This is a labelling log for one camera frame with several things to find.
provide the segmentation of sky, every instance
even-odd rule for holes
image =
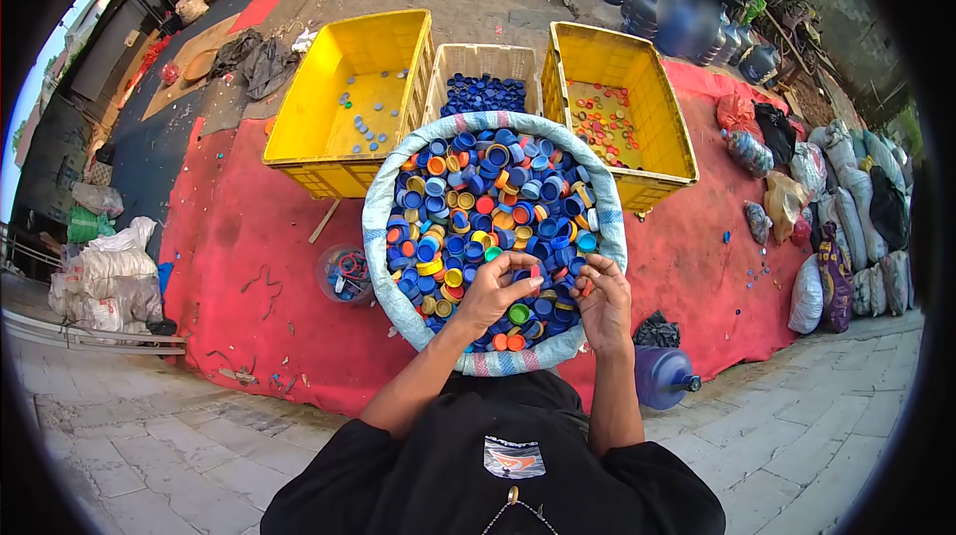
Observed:
[[[79,14],[90,1],[74,1],[73,7],[67,10],[62,18],[62,25],[57,25],[50,37],[47,38],[47,42],[36,57],[23,87],[20,88],[20,95],[16,99],[8,130],[4,136],[3,166],[0,168],[0,221],[9,222],[10,215],[13,213],[13,197],[16,195],[16,186],[20,182],[20,169],[13,163],[16,158],[13,152],[13,133],[20,126],[20,123],[30,116],[33,105],[40,97],[40,89],[43,87],[43,72],[46,70],[47,61],[58,56],[66,48],[64,38],[67,27],[70,27],[77,20]]]

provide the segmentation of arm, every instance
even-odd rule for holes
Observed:
[[[571,295],[578,301],[584,334],[597,357],[591,405],[591,451],[598,458],[611,448],[644,442],[631,342],[631,287],[620,268],[601,255],[588,255]],[[583,296],[588,282],[594,284]]]
[[[512,284],[509,275],[512,269],[537,263],[531,255],[508,251],[481,266],[457,313],[411,363],[378,391],[358,418],[394,438],[408,435],[424,407],[442,390],[465,347],[480,338],[511,303],[541,286],[540,277]]]

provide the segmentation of printed patch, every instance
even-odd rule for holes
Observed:
[[[484,436],[484,468],[502,479],[529,479],[547,472],[538,442],[518,444],[491,435]]]

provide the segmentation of wooden stick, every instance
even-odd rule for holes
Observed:
[[[336,213],[336,208],[339,207],[339,204],[341,203],[341,199],[336,199],[336,202],[332,204],[332,207],[329,208],[329,211],[325,212],[325,218],[322,218],[322,222],[318,225],[316,231],[312,233],[311,237],[309,237],[309,244],[316,242],[318,235],[322,234],[322,230],[325,228],[325,225],[329,223],[329,219],[332,218],[332,214]]]

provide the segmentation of tiled pavement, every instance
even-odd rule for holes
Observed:
[[[644,409],[646,432],[717,492],[727,533],[828,532],[893,429],[921,329],[911,312],[805,337],[675,409]],[[48,449],[108,534],[258,533],[275,491],[343,422],[151,357],[13,345]]]

